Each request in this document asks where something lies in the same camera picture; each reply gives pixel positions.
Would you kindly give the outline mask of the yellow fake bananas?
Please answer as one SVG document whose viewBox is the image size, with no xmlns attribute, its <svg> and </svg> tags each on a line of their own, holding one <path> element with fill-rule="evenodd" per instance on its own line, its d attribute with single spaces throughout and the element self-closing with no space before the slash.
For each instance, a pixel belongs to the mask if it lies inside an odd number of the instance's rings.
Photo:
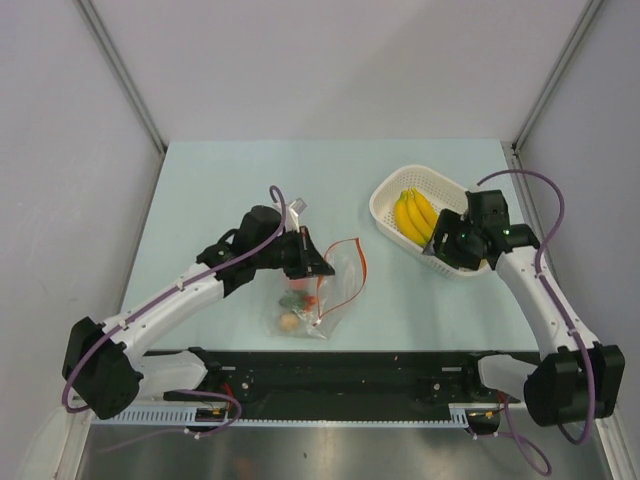
<svg viewBox="0 0 640 480">
<path fill-rule="evenodd" d="M 424 248 L 431 240 L 433 226 L 423 217 L 412 192 L 400 193 L 393 214 L 398 231 L 413 244 Z"/>
</svg>

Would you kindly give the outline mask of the clear zip top bag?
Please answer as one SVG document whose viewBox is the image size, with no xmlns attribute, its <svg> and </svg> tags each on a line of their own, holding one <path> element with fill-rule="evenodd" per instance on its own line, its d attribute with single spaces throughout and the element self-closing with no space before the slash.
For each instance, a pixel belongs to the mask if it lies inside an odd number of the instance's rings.
<svg viewBox="0 0 640 480">
<path fill-rule="evenodd" d="M 345 318 L 351 304 L 362 293 L 368 277 L 368 265 L 358 237 L 334 242 L 324 253 L 335 269 L 334 276 L 309 278 L 311 280 L 309 294 L 315 295 L 318 303 L 306 314 L 299 317 L 298 328 L 294 331 L 280 330 L 279 317 L 289 313 L 278 301 L 287 292 L 291 280 L 280 274 L 269 286 L 264 307 L 264 324 L 267 331 L 274 336 L 294 338 L 314 338 L 327 340 L 339 323 Z"/>
</svg>

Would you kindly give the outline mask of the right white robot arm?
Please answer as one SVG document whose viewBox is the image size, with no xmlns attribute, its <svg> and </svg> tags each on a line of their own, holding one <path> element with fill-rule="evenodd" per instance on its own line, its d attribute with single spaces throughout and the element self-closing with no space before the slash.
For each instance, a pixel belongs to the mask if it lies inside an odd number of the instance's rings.
<svg viewBox="0 0 640 480">
<path fill-rule="evenodd" d="M 539 426 L 611 416 L 625 368 L 621 349 L 603 344 L 579 318 L 549 274 L 531 227 L 511 222 L 501 191 L 469 192 L 466 199 L 465 212 L 440 212 L 425 252 L 452 268 L 487 263 L 524 314 L 540 361 L 487 354 L 461 376 L 463 393 L 473 401 L 507 394 L 524 402 Z"/>
</svg>

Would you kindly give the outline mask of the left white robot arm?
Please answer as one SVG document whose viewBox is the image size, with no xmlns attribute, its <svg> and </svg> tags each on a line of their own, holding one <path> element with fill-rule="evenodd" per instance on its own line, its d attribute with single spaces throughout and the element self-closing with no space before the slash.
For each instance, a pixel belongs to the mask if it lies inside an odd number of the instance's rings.
<svg viewBox="0 0 640 480">
<path fill-rule="evenodd" d="M 145 303 L 99 323 L 89 317 L 78 321 L 62 367 L 67 411 L 77 410 L 70 403 L 72 393 L 102 420 L 140 398 L 167 392 L 214 397 L 221 376 L 204 350 L 190 347 L 159 356 L 148 351 L 189 317 L 253 281 L 260 270 L 280 270 L 291 280 L 334 275 L 300 223 L 305 207 L 300 199 L 253 207 L 239 228 L 207 247 L 185 273 Z"/>
</svg>

